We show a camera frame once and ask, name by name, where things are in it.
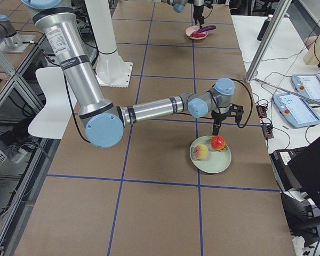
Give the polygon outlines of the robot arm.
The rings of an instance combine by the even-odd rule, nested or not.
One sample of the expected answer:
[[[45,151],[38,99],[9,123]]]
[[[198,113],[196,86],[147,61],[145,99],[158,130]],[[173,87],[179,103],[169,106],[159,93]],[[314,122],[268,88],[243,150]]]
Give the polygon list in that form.
[[[229,110],[235,84],[228,78],[218,79],[202,95],[184,93],[138,105],[115,106],[105,98],[101,87],[128,86],[132,64],[123,61],[117,52],[108,2],[86,1],[85,5],[99,52],[95,68],[80,37],[70,1],[25,1],[79,103],[79,117],[91,144],[99,148],[112,147],[121,140],[127,125],[155,117],[188,111],[200,118],[211,111],[222,115]]]
[[[176,13],[181,13],[187,4],[193,5],[193,19],[195,25],[199,25],[199,27],[202,28],[205,22],[205,18],[203,16],[205,4],[203,0],[164,0],[162,2],[172,6]]]

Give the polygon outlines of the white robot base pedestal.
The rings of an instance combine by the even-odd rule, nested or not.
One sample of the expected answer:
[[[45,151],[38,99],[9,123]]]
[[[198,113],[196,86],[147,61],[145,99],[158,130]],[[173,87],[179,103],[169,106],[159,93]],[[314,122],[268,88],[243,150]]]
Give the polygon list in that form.
[[[85,1],[99,56],[95,72],[101,86],[129,86],[133,63],[118,53],[108,1]]]

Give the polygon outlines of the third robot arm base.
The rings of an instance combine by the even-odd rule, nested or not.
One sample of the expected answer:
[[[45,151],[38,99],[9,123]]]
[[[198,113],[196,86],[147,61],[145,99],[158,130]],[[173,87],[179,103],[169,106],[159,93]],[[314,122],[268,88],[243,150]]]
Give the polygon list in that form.
[[[34,35],[21,35],[6,15],[0,14],[0,50],[4,53],[24,53],[35,42]]]

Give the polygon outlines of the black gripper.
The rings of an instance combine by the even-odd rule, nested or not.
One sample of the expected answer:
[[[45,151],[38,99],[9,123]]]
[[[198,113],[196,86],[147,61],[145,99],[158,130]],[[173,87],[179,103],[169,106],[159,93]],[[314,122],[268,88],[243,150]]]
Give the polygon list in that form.
[[[195,25],[202,27],[205,23],[205,17],[203,16],[204,6],[194,5],[194,23]]]
[[[212,135],[219,135],[221,122],[229,116],[229,110],[230,107],[216,108],[212,110],[212,118],[214,119]]]

